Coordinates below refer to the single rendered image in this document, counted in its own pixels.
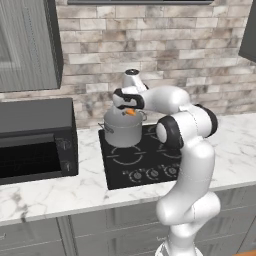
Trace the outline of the grey wall cupboard door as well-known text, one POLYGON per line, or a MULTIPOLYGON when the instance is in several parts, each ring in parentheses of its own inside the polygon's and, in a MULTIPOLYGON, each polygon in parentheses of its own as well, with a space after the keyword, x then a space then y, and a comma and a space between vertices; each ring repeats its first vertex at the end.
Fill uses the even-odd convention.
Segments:
POLYGON ((55 0, 0 0, 0 92, 59 89, 63 66, 55 0))

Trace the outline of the dark wall cupboard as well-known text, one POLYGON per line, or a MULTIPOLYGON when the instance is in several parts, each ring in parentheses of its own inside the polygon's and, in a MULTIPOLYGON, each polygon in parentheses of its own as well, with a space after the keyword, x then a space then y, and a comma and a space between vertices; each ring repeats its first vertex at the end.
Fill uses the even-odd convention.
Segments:
POLYGON ((252 2, 238 55, 256 63, 256 0, 252 2))

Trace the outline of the grey drawer front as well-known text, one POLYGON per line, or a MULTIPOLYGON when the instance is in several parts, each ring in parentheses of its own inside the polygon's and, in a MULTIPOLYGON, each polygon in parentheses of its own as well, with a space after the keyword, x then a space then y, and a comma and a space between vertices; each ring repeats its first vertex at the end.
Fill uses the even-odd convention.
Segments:
POLYGON ((217 191, 216 195, 222 211, 256 205, 256 185, 217 191))
POLYGON ((142 203, 70 216, 76 236, 157 222, 156 203, 142 203))
POLYGON ((0 256, 66 256, 61 241, 19 245, 0 250, 0 256))
POLYGON ((79 256, 154 256, 168 228, 159 223, 76 237, 79 256))
POLYGON ((55 218, 0 227, 0 250, 59 239, 60 233, 55 218))
POLYGON ((203 256, 236 254, 255 217, 256 206, 221 211, 197 233, 196 247, 203 256))

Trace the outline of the black microwave oven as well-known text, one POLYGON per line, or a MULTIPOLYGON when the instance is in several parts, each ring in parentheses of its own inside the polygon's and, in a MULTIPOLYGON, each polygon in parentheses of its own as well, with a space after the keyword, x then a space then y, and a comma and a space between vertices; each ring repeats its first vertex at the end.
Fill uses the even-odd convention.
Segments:
POLYGON ((52 173, 0 178, 0 185, 78 174, 78 137, 72 99, 0 103, 0 139, 43 134, 54 136, 61 170, 52 173))

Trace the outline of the black microwave door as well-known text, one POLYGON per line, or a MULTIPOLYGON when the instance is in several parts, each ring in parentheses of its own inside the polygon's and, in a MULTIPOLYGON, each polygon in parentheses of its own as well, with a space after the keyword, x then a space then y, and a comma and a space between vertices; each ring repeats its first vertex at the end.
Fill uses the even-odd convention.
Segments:
POLYGON ((0 139, 0 178, 60 171, 52 134, 0 139))

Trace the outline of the black hob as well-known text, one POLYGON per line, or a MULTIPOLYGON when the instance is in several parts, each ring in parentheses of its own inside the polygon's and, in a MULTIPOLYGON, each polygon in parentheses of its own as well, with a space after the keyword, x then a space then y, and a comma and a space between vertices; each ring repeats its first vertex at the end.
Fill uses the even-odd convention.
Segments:
POLYGON ((117 148, 105 140, 103 129, 98 131, 101 146, 104 171, 109 190, 123 189, 154 183, 176 181, 179 174, 181 153, 179 150, 168 149, 156 136, 156 125, 142 127, 141 141, 129 148, 117 148), (165 169, 177 169, 177 174, 168 176, 165 169), (158 173, 157 179, 152 180, 147 176, 147 171, 153 168, 158 173), (139 182, 130 180, 129 174, 138 171, 142 174, 139 182))

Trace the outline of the dark range hood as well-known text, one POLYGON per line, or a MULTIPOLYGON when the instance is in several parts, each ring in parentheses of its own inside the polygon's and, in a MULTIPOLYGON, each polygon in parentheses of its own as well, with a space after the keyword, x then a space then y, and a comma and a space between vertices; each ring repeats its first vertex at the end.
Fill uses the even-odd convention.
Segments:
POLYGON ((67 0, 68 5, 210 5, 215 0, 67 0))

